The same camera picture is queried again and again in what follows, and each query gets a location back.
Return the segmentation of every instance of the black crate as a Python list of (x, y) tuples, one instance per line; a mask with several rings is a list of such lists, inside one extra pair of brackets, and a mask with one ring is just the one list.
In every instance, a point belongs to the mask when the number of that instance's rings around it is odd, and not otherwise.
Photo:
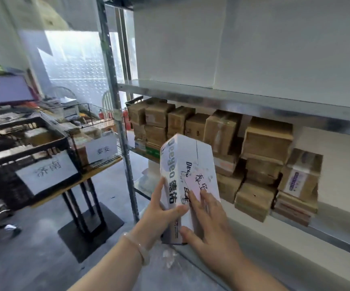
[[(57, 140), (0, 158), (0, 198), (12, 210), (18, 210), (25, 206), (32, 205), (51, 195), (57, 189), (68, 186), (81, 178), (81, 174), (77, 173), (63, 182), (34, 195), (28, 189), (27, 185), (17, 176), (16, 171), (37, 161), (52, 157), (52, 155), (56, 155), (64, 150), (67, 150), (73, 164), (78, 169), (75, 153), (70, 150), (67, 137), (41, 117), (0, 124), (0, 151), (25, 145), (24, 133), (28, 130), (40, 127), (46, 128), (53, 133)], [(39, 154), (39, 152), (42, 153), (42, 157), (35, 158), (34, 154)]]

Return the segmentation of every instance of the concrete floor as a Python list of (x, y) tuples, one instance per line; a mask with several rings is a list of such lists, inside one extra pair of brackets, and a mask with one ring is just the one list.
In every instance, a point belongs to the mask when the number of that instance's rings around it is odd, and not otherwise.
[[(134, 179), (147, 168), (148, 160), (130, 154)], [(22, 233), (11, 239), (0, 230), (0, 291), (65, 291), (86, 274), (118, 241), (121, 233), (134, 223), (130, 207), (124, 164), (119, 162), (92, 178), (99, 201), (117, 214), (125, 224), (79, 264), (60, 239), (57, 231), (71, 221), (62, 197), (35, 208), (25, 208), (9, 218)], [(73, 189), (82, 211), (87, 209), (80, 188)], [(139, 210), (148, 200), (137, 196)], [(171, 254), (166, 245), (157, 244), (151, 251), (151, 264), (143, 268), (135, 291), (155, 290), (223, 290), (186, 259), (177, 255), (170, 268), (163, 254)]]

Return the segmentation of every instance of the wire basket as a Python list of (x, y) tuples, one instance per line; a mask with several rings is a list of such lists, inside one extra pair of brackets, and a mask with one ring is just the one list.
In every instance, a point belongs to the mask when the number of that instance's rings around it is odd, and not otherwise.
[[(29, 146), (25, 133), (36, 128), (46, 128), (54, 140), (35, 147)], [(58, 131), (54, 124), (40, 116), (0, 124), (0, 197), (11, 210), (32, 205), (81, 178), (81, 174), (76, 173), (35, 195), (17, 175), (18, 170), (49, 159), (62, 151), (67, 151), (77, 167), (76, 156), (69, 149), (68, 138)]]
[[(57, 128), (68, 135), (70, 147), (76, 153), (81, 171), (84, 173), (93, 170), (120, 157), (122, 152), (119, 144), (119, 135), (112, 112), (89, 103), (72, 106), (79, 110), (79, 116), (64, 118), (62, 121), (65, 122), (62, 122)], [(52, 114), (56, 113), (53, 108), (47, 109), (47, 111), (49, 113), (48, 116), (50, 116), (50, 112)], [(89, 163), (87, 157), (88, 143), (97, 141), (110, 134), (116, 136), (117, 152), (110, 157)]]

